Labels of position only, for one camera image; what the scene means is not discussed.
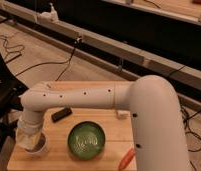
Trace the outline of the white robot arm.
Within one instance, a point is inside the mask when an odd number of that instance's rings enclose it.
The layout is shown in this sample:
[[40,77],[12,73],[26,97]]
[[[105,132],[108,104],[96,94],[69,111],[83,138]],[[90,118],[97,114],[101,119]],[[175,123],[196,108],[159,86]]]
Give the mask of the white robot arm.
[[49,108],[128,110],[138,171],[191,171],[180,102],[173,86],[160,76],[59,90],[41,82],[21,95],[21,104],[16,142],[25,149],[39,142]]

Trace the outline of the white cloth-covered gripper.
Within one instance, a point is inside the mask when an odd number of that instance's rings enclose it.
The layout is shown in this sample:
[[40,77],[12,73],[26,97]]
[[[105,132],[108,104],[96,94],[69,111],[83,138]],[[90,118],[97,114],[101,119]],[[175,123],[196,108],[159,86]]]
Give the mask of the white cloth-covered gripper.
[[16,130],[16,143],[27,150],[32,150],[38,144],[43,123],[30,124],[21,119],[18,120]]

